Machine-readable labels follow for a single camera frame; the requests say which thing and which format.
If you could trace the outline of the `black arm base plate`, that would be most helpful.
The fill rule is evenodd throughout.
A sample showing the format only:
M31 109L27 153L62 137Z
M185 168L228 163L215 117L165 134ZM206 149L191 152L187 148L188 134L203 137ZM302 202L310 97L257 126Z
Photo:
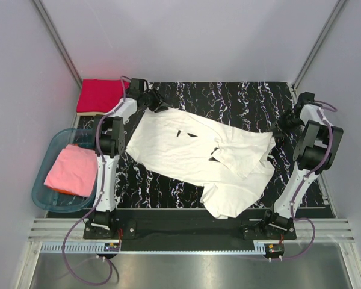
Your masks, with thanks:
M238 248L249 241L294 240L295 228L277 238L268 238L261 230L267 210L250 209L237 218L216 219L205 209L120 209L116 210L117 229L106 232L85 224L84 238L92 240L131 240L179 244L192 247Z

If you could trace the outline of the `white t shirt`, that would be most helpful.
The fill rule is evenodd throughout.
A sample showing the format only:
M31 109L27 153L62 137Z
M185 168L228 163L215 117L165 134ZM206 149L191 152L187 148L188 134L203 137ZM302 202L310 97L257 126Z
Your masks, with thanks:
M126 151L147 170L203 187L216 219L238 217L262 196L274 174L270 132L249 132L175 108L146 110Z

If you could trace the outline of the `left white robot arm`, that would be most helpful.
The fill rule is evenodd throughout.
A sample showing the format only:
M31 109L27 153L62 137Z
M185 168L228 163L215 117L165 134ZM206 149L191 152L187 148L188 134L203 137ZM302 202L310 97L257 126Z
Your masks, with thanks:
M125 151L125 122L138 110L154 113L168 109L161 94L145 79L125 76L120 78L122 97L104 115L96 115L93 125L93 143L97 156L97 187L88 225L96 228L104 238L116 235L115 176L119 158Z

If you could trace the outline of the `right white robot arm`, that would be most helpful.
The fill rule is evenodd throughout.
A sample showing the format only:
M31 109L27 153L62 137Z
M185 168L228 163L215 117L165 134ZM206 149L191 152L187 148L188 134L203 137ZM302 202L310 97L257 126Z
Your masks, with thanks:
M337 111L334 106L317 101L313 93L304 92L298 96L294 107L271 127L276 138L287 136L298 127L303 131L294 149L292 175L261 221L261 231L267 238L277 238L292 229L308 188L334 162L344 130L330 123L325 116L326 110Z

